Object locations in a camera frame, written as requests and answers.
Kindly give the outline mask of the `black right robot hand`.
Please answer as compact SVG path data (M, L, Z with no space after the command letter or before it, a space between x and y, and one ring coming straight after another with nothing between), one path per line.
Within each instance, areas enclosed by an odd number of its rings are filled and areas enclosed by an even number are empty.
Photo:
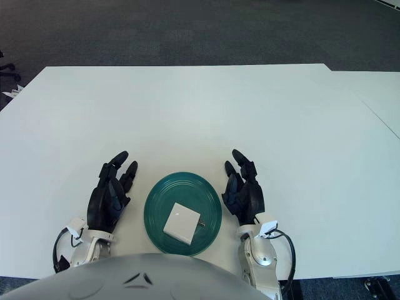
M255 224L256 215L265 212L263 191L256 180L258 174L255 164L237 149L232 150L232 156L240 172L229 161L224 163L228 179L226 190L222 193L223 203L237 217L240 226Z

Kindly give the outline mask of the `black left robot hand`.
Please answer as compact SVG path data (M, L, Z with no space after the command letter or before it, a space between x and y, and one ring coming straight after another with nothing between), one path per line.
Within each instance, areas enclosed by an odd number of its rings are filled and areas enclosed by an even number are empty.
M138 162L133 161L126 172L117 178L118 169L128 156L129 153L123 151L103 164L98 184L92 191L87 207L87 225L90 230L112 234L129 204L131 198L127 196L127 193L136 177Z

